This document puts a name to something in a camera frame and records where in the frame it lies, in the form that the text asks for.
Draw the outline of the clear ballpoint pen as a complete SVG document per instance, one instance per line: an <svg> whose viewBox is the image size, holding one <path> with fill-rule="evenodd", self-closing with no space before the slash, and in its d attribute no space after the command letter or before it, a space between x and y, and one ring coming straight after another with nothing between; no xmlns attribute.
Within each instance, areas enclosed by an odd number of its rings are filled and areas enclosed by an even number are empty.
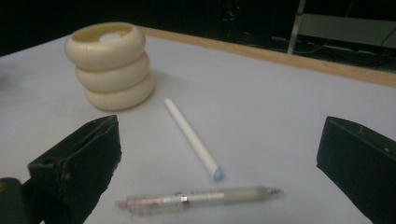
<svg viewBox="0 0 396 224"><path fill-rule="evenodd" d="M175 212L190 207L221 204L255 203L278 198L283 190L274 187L248 187L192 191L163 196L136 196L115 202L120 210L137 216L150 216L164 212Z"/></svg>

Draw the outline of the white pen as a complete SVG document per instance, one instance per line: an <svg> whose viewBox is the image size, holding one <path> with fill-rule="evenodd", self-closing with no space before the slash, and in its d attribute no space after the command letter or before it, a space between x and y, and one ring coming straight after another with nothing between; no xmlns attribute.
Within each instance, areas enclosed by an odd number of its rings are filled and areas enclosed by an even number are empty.
<svg viewBox="0 0 396 224"><path fill-rule="evenodd" d="M177 108L176 104L169 98L166 98L164 100L164 104L175 122L177 123L179 129L183 132L183 134L191 144L191 147L194 150L198 159L200 160L201 164L206 168L210 176L215 181L220 181L224 177L224 172L222 171L215 157L211 154L203 141L190 126L186 118Z"/></svg>

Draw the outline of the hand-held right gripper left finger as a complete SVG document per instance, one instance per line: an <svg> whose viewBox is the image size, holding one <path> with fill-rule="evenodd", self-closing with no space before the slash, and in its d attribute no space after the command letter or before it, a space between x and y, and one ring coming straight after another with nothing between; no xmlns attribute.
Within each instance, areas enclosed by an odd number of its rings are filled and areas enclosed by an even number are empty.
<svg viewBox="0 0 396 224"><path fill-rule="evenodd" d="M115 115L92 120L28 164L37 219L83 224L106 191L121 159Z"/></svg>

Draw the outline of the cream ringed pen holder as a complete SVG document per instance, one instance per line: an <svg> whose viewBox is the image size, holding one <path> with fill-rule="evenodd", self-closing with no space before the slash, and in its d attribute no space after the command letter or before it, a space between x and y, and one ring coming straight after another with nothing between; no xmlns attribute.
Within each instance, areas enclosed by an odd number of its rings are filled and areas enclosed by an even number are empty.
<svg viewBox="0 0 396 224"><path fill-rule="evenodd" d="M124 110L144 102L154 90L143 32L127 22L84 27L64 44L75 65L87 100L105 111Z"/></svg>

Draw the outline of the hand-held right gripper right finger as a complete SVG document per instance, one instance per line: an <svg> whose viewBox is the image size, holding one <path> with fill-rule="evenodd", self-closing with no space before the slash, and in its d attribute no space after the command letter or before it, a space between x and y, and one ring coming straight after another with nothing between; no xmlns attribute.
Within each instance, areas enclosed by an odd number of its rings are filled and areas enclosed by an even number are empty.
<svg viewBox="0 0 396 224"><path fill-rule="evenodd" d="M374 224L396 224L396 142L359 123L328 117L317 167Z"/></svg>

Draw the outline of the grey metal stand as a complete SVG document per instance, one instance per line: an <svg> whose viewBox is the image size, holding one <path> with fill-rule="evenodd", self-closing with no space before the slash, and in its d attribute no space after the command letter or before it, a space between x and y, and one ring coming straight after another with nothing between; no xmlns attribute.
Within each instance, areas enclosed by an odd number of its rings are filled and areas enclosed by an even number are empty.
<svg viewBox="0 0 396 224"><path fill-rule="evenodd" d="M288 54L294 52L299 35L396 49L396 21L309 14L304 12L306 1L299 0Z"/></svg>

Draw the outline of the dark equipment rack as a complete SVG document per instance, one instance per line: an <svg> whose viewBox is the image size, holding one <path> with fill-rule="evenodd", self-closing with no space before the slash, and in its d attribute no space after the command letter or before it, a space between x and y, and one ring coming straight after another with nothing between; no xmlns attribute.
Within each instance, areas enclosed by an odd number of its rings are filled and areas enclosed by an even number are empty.
<svg viewBox="0 0 396 224"><path fill-rule="evenodd" d="M238 42L245 32L246 0L217 0L218 38L229 42Z"/></svg>

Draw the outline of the white table cover sheet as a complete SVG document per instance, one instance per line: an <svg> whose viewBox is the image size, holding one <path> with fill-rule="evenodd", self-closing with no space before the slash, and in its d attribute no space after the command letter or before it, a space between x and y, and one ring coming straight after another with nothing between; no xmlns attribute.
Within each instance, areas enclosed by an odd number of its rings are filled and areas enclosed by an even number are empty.
<svg viewBox="0 0 396 224"><path fill-rule="evenodd" d="M396 140L396 77L154 29L154 93L119 113L122 159L86 224L371 224L317 167L324 121L349 119ZM271 202L136 217L133 195L213 189L165 108L173 100L219 161L221 188L274 186Z"/></svg>

